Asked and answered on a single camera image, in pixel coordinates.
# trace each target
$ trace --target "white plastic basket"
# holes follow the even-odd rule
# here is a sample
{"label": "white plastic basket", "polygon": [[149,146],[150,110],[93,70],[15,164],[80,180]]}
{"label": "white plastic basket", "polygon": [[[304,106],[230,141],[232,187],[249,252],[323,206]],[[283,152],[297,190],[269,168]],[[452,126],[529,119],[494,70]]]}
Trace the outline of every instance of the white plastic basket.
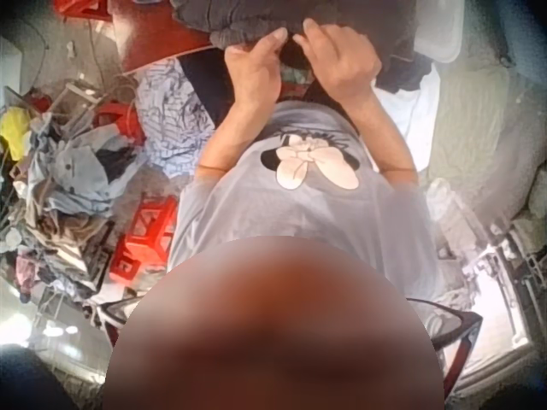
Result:
{"label": "white plastic basket", "polygon": [[465,0],[418,0],[415,50],[436,62],[453,62],[462,51]]}

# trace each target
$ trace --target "gray t-shirt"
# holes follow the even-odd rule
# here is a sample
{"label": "gray t-shirt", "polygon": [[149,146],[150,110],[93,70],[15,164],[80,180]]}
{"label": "gray t-shirt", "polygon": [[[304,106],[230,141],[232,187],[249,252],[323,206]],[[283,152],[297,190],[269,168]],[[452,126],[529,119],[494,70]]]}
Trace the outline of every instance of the gray t-shirt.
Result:
{"label": "gray t-shirt", "polygon": [[367,262],[407,297],[431,299],[439,283],[430,224],[419,188],[376,173],[341,115],[283,102],[233,170],[185,188],[168,270],[236,239],[306,237]]}

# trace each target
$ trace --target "t-shirt print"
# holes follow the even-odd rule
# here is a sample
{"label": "t-shirt print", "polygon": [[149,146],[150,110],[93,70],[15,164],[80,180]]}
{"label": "t-shirt print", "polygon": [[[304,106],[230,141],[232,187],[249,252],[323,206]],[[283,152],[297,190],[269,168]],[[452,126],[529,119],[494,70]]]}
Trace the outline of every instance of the t-shirt print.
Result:
{"label": "t-shirt print", "polygon": [[359,178],[356,171],[361,164],[345,151],[347,144],[324,132],[282,133],[281,146],[261,155],[262,165],[276,172],[279,185],[287,190],[300,187],[311,164],[337,187],[356,190]]}

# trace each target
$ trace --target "wire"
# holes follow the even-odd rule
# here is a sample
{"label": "wire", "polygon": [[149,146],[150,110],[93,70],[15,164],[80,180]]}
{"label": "wire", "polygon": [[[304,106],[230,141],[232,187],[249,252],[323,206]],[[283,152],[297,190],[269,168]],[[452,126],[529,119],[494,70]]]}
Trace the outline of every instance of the wire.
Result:
{"label": "wire", "polygon": [[99,74],[101,76],[101,86],[104,91],[104,75],[103,70],[101,69],[101,66],[99,65],[99,61],[97,60],[97,54],[95,54],[95,44],[93,43],[93,29],[91,28],[91,22],[87,21],[87,28],[89,29],[89,43],[91,46],[91,55],[93,56],[93,60],[95,61],[95,65],[97,66],[97,69],[99,71]]}
{"label": "wire", "polygon": [[47,41],[45,41],[45,38],[42,35],[42,33],[32,23],[30,23],[29,21],[23,19],[20,16],[16,16],[16,18],[18,20],[22,21],[27,26],[31,27],[33,29],[33,31],[38,35],[38,37],[40,37],[40,40],[42,41],[42,44],[44,45],[44,47],[42,49],[42,58],[40,60],[40,65],[38,66],[38,71],[36,72],[36,75],[34,76],[34,80],[31,83],[30,88],[32,89],[36,85],[36,82],[38,81],[38,77],[40,76],[40,73],[42,73],[42,68],[44,67],[44,61],[45,61],[45,53],[46,53],[47,50],[50,49],[50,46],[48,45]]}

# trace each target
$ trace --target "table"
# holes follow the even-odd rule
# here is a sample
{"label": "table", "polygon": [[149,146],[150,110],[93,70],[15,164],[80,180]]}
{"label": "table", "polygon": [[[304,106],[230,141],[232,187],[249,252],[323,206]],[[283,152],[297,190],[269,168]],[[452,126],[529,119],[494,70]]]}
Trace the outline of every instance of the table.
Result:
{"label": "table", "polygon": [[168,0],[142,5],[132,0],[110,0],[123,73],[213,47],[206,32],[184,27],[173,19],[173,11]]}

